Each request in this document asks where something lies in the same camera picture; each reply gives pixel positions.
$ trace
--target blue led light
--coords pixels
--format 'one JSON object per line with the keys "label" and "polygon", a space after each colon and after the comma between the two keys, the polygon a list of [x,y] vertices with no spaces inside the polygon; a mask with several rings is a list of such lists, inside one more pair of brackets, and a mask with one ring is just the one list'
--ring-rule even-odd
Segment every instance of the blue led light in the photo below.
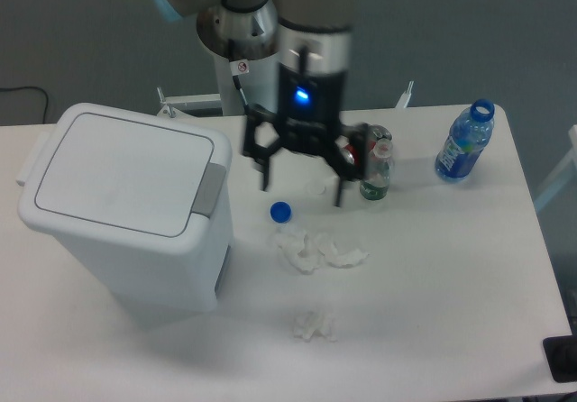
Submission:
{"label": "blue led light", "polygon": [[297,87],[297,92],[295,93],[295,101],[300,105],[308,105],[310,103],[308,92],[301,87]]}

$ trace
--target water bottle label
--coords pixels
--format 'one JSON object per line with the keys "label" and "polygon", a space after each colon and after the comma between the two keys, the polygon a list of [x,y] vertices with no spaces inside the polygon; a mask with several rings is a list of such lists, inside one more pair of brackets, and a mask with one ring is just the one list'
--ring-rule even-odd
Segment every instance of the water bottle label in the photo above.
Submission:
{"label": "water bottle label", "polygon": [[447,138],[444,148],[437,158],[437,167],[447,176],[466,177],[482,150],[473,151],[469,142],[456,142],[453,136]]}

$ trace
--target crumpled paper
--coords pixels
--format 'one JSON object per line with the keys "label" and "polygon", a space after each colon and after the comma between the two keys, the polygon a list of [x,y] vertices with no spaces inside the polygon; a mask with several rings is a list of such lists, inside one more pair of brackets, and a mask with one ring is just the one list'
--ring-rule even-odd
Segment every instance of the crumpled paper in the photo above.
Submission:
{"label": "crumpled paper", "polygon": [[313,336],[324,337],[330,342],[336,342],[334,318],[324,312],[306,312],[295,318],[293,335],[310,342]]}
{"label": "crumpled paper", "polygon": [[334,245],[333,238],[328,233],[320,233],[315,237],[316,247],[325,256],[325,262],[338,269],[356,267],[367,259],[369,253],[354,249],[347,253],[339,253]]}
{"label": "crumpled paper", "polygon": [[328,233],[319,233],[314,239],[305,229],[294,224],[279,228],[274,242],[282,250],[287,261],[302,274],[312,274],[325,262],[331,267],[349,269],[367,259],[367,252],[355,249],[339,253],[333,238]]}
{"label": "crumpled paper", "polygon": [[320,267],[320,254],[304,229],[291,224],[283,225],[274,240],[290,265],[301,273],[312,274]]}

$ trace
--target black cable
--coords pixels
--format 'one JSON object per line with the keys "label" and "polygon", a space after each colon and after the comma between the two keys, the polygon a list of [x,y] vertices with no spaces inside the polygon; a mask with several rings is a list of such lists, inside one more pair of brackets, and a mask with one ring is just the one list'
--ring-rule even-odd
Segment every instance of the black cable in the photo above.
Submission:
{"label": "black cable", "polygon": [[569,399],[571,399],[573,396],[577,395],[577,391],[574,391],[573,393],[567,393],[565,396],[559,397],[555,402],[566,402]]}
{"label": "black cable", "polygon": [[40,87],[35,87],[35,86],[26,86],[26,87],[7,87],[7,88],[1,88],[0,87],[0,93],[11,93],[13,91],[22,91],[25,89],[31,89],[33,91],[39,91],[44,95],[44,112],[42,113],[42,124],[46,124],[46,114],[48,113],[48,101],[49,101],[49,97],[48,97],[48,93]]}
{"label": "black cable", "polygon": [[243,87],[241,86],[241,80],[238,76],[233,76],[234,87],[238,91],[239,96],[241,97],[241,103],[243,104],[244,113],[246,114],[246,109],[249,106],[246,100],[246,95],[244,94]]}

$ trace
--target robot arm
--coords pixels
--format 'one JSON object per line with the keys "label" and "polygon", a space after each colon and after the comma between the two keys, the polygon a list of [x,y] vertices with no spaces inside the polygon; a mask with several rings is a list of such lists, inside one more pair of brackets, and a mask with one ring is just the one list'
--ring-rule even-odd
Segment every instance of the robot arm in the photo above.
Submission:
{"label": "robot arm", "polygon": [[[268,0],[169,0],[181,14],[194,14],[220,4],[237,21],[254,16]],[[349,64],[353,0],[274,0],[279,10],[278,112],[247,105],[243,155],[261,166],[262,188],[269,183],[270,158],[280,148],[323,157],[339,177],[335,204],[340,205],[345,180],[362,179],[367,154],[367,124],[344,126],[340,121],[342,94]],[[221,40],[239,44],[232,36]],[[234,59],[230,51],[226,55]],[[255,141],[263,123],[278,135],[268,147]],[[336,140],[344,136],[358,155],[351,163]]]}

